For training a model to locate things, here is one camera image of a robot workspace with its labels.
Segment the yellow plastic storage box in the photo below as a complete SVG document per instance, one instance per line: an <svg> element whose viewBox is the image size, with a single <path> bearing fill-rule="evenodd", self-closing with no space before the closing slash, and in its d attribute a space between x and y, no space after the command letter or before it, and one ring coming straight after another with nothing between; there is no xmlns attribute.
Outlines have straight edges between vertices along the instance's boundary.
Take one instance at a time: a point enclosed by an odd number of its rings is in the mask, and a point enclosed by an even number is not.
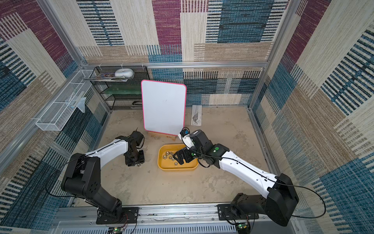
<svg viewBox="0 0 374 234"><path fill-rule="evenodd" d="M185 147L184 144L166 144L159 149L158 153L158 167L165 172L177 172L177 171L193 171L198 167L197 159L194 159L190 163L179 164L176 160L170 159L170 155L167 152L176 153Z"/></svg>

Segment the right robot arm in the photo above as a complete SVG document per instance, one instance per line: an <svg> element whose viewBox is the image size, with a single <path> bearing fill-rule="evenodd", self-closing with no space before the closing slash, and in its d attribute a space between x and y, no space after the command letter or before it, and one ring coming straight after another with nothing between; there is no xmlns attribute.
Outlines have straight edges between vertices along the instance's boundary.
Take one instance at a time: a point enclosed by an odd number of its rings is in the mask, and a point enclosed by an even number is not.
<svg viewBox="0 0 374 234"><path fill-rule="evenodd" d="M299 202L294 184L285 174L268 173L246 162L222 144L213 144L202 130L191 132L184 127L179 133L185 148L173 158L181 165L193 160L205 161L205 168L215 166L229 172L254 188L259 195L238 193L230 204L234 217L251 213L264 214L274 223L287 226Z"/></svg>

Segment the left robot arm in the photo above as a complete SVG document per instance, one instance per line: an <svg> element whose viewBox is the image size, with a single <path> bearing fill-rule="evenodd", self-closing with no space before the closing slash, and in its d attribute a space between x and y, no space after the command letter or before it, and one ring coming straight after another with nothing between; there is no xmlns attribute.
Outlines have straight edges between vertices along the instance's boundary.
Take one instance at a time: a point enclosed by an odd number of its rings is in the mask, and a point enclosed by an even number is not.
<svg viewBox="0 0 374 234"><path fill-rule="evenodd" d="M110 195L101 185L101 169L118 156L124 156L128 167L145 162L144 136L133 131L129 136L118 136L111 143L85 154L71 156L61 189L85 200L97 208L98 225L135 224L139 208L122 208L120 199Z"/></svg>

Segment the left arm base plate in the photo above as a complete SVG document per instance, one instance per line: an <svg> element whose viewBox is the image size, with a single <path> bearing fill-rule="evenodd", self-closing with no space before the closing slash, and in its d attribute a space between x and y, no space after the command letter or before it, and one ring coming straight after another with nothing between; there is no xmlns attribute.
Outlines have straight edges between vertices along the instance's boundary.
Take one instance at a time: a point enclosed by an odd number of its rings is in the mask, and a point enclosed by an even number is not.
<svg viewBox="0 0 374 234"><path fill-rule="evenodd" d="M112 212L98 209L96 224L135 224L137 222L138 210L138 207L118 207Z"/></svg>

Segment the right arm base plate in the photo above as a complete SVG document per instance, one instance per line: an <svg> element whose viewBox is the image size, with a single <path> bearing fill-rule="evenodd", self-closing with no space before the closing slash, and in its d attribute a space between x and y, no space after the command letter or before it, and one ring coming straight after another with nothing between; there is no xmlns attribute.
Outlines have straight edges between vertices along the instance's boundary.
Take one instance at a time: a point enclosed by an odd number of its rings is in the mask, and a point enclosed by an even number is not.
<svg viewBox="0 0 374 234"><path fill-rule="evenodd" d="M259 219L259 215L255 213L245 214L240 212L238 208L232 208L230 204L218 204L217 206L219 220L234 221L234 220L253 220Z"/></svg>

